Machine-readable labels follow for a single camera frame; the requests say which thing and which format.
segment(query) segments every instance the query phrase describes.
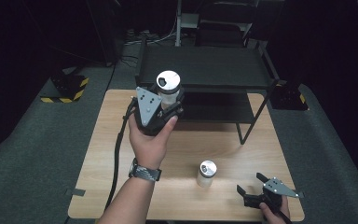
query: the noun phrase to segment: hand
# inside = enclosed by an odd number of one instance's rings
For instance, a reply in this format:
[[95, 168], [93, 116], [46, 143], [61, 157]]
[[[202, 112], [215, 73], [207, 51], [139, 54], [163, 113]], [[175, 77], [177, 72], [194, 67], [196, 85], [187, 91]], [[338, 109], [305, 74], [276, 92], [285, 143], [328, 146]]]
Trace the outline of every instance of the hand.
[[135, 116], [130, 115], [130, 142], [138, 164], [152, 170], [159, 168], [167, 151], [168, 138], [177, 120], [176, 116], [172, 117], [157, 136], [148, 136], [138, 129]]
[[[261, 212], [267, 218], [268, 224], [285, 224], [283, 218], [279, 215], [275, 215], [271, 212], [269, 207], [265, 203], [261, 203], [260, 205]], [[290, 218], [289, 212], [289, 203], [287, 202], [287, 196], [282, 196], [282, 206], [281, 211]]]

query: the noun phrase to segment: wristwatch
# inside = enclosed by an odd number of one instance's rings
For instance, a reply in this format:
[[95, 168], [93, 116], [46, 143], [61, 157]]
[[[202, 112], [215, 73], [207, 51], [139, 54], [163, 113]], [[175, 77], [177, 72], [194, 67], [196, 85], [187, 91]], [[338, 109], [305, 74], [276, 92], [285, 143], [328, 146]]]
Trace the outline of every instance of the wristwatch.
[[150, 181], [159, 181], [161, 170], [150, 170], [138, 164], [136, 158], [133, 159], [129, 172], [129, 177], [139, 177]]

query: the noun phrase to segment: cable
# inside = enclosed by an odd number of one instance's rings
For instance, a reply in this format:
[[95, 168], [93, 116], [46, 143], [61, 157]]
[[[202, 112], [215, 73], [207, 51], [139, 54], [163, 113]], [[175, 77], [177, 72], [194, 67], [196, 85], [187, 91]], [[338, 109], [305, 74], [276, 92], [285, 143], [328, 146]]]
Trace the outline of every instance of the cable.
[[131, 56], [131, 55], [122, 55], [121, 57], [123, 57], [123, 58], [133, 58], [133, 59], [138, 60], [138, 57]]
[[135, 35], [133, 30], [129, 30], [127, 32], [127, 37], [135, 38], [135, 40], [127, 41], [127, 43], [129, 44], [137, 44], [140, 42], [140, 39], [142, 39], [143, 37], [146, 37], [146, 39], [158, 39], [157, 34], [150, 34], [149, 31], [142, 31], [139, 32], [138, 35]]
[[127, 61], [127, 62], [131, 62], [131, 63], [137, 63], [137, 62], [135, 62], [135, 61], [123, 60], [123, 59], [121, 59], [121, 62], [124, 63], [124, 64], [126, 64], [128, 67], [130, 67], [130, 68], [135, 68], [135, 67], [136, 67], [136, 66], [131, 66], [129, 63], [126, 63], [126, 61]]
[[196, 7], [196, 9], [194, 9], [193, 13], [198, 13], [199, 12], [201, 6], [203, 5], [203, 2], [204, 2], [204, 0], [200, 1], [199, 5]]
[[63, 224], [67, 224], [69, 219], [71, 219], [71, 218], [68, 216]]
[[[165, 37], [163, 37], [161, 39], [158, 39], [158, 40], [148, 40], [147, 43], [155, 44], [155, 43], [158, 43], [160, 41], [163, 41], [163, 40], [167, 39], [168, 37], [170, 37], [172, 35], [175, 35], [176, 32], [173, 32], [173, 30], [175, 29], [176, 23], [177, 23], [177, 10], [176, 10], [175, 21], [173, 22], [173, 26], [172, 26], [172, 29], [171, 29], [170, 33], [168, 35], [166, 35]], [[130, 42], [125, 43], [124, 45], [128, 46], [128, 45], [140, 44], [140, 43], [142, 43], [142, 40], [130, 41]]]
[[113, 181], [112, 181], [112, 188], [110, 189], [109, 197], [106, 201], [106, 206], [104, 210], [109, 206], [109, 204], [112, 202], [113, 195], [116, 191], [117, 186], [117, 177], [118, 177], [118, 157], [120, 156], [120, 147], [121, 147], [121, 141], [123, 140], [124, 131], [126, 130], [127, 126], [127, 120], [129, 119], [130, 115], [133, 113], [132, 109], [134, 108], [135, 104], [137, 103], [137, 98], [132, 97], [132, 100], [127, 108], [126, 115], [123, 117], [123, 124], [121, 125], [121, 130], [117, 134], [117, 141], [115, 144], [115, 170], [113, 172]]
[[105, 92], [107, 92], [109, 90], [109, 86], [110, 86], [110, 83], [112, 82], [113, 74], [115, 73], [115, 70], [116, 70], [116, 63], [115, 63], [115, 66], [113, 67], [113, 71], [112, 71], [112, 74], [110, 75], [109, 81], [107, 82]]
[[279, 216], [283, 219], [286, 224], [293, 224], [289, 217], [287, 217], [281, 210], [278, 211]]

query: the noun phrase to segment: yellow and black hazard tape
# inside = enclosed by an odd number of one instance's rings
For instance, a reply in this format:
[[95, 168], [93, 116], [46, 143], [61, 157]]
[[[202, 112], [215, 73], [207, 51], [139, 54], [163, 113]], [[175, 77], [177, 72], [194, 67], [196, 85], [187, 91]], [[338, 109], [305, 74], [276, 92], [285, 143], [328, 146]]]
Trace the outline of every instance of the yellow and black hazard tape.
[[86, 88], [87, 83], [89, 83], [89, 78], [86, 77], [79, 85], [78, 92], [75, 94], [74, 98], [69, 97], [47, 97], [41, 96], [40, 100], [44, 103], [72, 103], [78, 101], [80, 97], [83, 95], [84, 89]]
[[300, 93], [300, 100], [302, 104], [305, 104], [305, 97], [302, 93]]

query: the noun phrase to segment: wooden table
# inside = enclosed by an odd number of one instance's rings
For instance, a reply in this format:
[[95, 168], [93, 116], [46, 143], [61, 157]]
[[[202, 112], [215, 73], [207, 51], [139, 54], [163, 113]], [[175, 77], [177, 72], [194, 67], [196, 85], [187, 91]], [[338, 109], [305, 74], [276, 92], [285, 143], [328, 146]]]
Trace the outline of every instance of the wooden table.
[[[115, 142], [132, 95], [136, 95], [135, 91], [110, 90], [105, 95], [76, 184], [76, 189], [86, 193], [73, 196], [68, 210], [72, 218], [99, 218], [103, 213], [112, 185]], [[250, 93], [249, 99], [256, 111], [263, 96]], [[128, 178], [134, 157], [128, 134], [127, 128], [121, 144], [116, 192]], [[205, 160], [217, 166], [207, 189], [196, 182], [200, 163]], [[250, 194], [260, 194], [262, 182], [255, 177], [257, 172], [277, 176], [295, 189], [266, 108], [243, 146], [235, 124], [177, 123], [160, 169], [162, 176], [156, 184], [148, 219], [262, 220], [260, 210], [244, 207], [236, 191], [238, 184]], [[299, 199], [289, 198], [289, 209], [293, 221], [304, 219]]]

